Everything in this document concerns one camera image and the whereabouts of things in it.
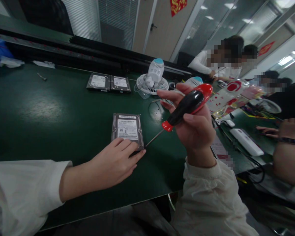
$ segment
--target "red screwdriver handle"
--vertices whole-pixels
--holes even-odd
[[[183,120],[185,113],[194,114],[199,111],[209,100],[213,88],[209,84],[201,84],[195,87],[180,101],[176,109],[166,121],[162,123],[163,129],[170,132],[173,127]]]

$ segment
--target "white fan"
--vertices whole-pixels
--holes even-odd
[[[156,95],[158,90],[168,90],[168,82],[164,79],[164,62],[161,58],[154,59],[149,68],[148,73],[141,75],[137,79],[134,90],[138,92],[143,99],[147,99],[150,95]]]
[[[191,77],[190,79],[188,79],[185,84],[191,85],[192,87],[197,87],[200,84],[203,84],[203,81],[200,77],[195,76],[195,77]]]

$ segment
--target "white power bank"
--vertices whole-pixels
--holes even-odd
[[[261,156],[264,154],[264,152],[241,129],[231,129],[230,133],[240,142],[251,156]]]

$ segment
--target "black hair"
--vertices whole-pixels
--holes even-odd
[[[280,84],[285,84],[285,86],[284,86],[285,88],[289,87],[293,83],[293,80],[291,80],[290,78],[287,78],[287,77],[278,79],[278,81]]]
[[[225,59],[229,62],[238,62],[238,58],[242,57],[244,39],[239,35],[233,35],[223,40],[224,49],[230,50],[230,54],[225,54]]]
[[[268,70],[264,73],[262,77],[277,80],[279,78],[279,75],[280,74],[275,70]]]
[[[256,59],[258,54],[258,48],[254,44],[249,44],[244,47],[243,56]]]

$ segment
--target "wristband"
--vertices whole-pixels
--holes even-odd
[[[278,139],[279,142],[283,142],[283,143],[288,143],[288,144],[292,144],[295,145],[295,139],[291,139],[291,138],[279,138]]]

